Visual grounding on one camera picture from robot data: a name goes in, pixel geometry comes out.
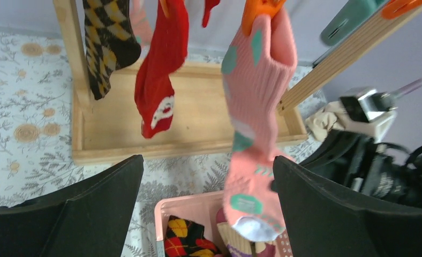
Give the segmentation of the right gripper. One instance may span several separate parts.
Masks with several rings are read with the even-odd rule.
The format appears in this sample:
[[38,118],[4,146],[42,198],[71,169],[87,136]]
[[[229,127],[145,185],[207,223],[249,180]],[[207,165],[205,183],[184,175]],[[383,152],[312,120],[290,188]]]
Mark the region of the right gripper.
[[331,130],[300,165],[361,194],[422,208],[422,146],[411,152],[365,134]]

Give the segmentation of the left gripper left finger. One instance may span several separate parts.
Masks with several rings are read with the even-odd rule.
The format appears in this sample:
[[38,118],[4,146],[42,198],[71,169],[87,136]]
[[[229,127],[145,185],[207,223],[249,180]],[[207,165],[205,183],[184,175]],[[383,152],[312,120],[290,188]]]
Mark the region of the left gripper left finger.
[[22,222],[14,256],[120,256],[144,172],[140,155],[15,208]]

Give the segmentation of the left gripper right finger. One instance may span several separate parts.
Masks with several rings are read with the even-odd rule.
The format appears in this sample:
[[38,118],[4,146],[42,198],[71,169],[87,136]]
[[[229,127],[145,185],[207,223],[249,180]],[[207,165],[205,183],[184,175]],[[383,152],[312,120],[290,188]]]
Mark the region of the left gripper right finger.
[[422,256],[422,209],[379,200],[283,156],[274,183],[294,256]]

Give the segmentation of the black red yellow argyle sock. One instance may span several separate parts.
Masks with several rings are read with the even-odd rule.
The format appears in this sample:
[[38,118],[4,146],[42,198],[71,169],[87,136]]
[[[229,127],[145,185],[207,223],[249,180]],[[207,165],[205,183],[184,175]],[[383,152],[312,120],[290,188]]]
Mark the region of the black red yellow argyle sock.
[[164,253],[176,256],[220,256],[222,252],[212,241],[204,236],[205,228],[196,222],[169,216],[164,236]]

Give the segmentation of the pink plastic basket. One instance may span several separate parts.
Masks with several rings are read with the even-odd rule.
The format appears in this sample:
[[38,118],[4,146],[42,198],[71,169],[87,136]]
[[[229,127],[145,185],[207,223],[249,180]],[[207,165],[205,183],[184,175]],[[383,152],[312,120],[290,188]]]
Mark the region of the pink plastic basket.
[[[158,202],[154,210],[158,256],[166,256],[163,241],[171,215],[203,225],[205,238],[216,244],[222,252],[220,256],[231,256],[216,225],[216,214],[222,208],[222,202],[222,191],[181,196]],[[276,246],[275,256],[293,255],[287,232],[283,232],[273,242]]]

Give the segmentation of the pink sock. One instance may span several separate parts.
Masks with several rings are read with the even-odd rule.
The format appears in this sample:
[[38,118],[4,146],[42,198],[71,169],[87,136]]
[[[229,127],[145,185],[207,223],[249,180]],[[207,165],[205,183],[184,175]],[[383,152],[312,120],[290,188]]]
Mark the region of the pink sock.
[[223,210],[230,226],[250,241],[273,241],[285,231],[274,190],[276,107],[297,67],[296,44],[286,9],[255,18],[239,29],[222,61],[223,88],[235,130]]

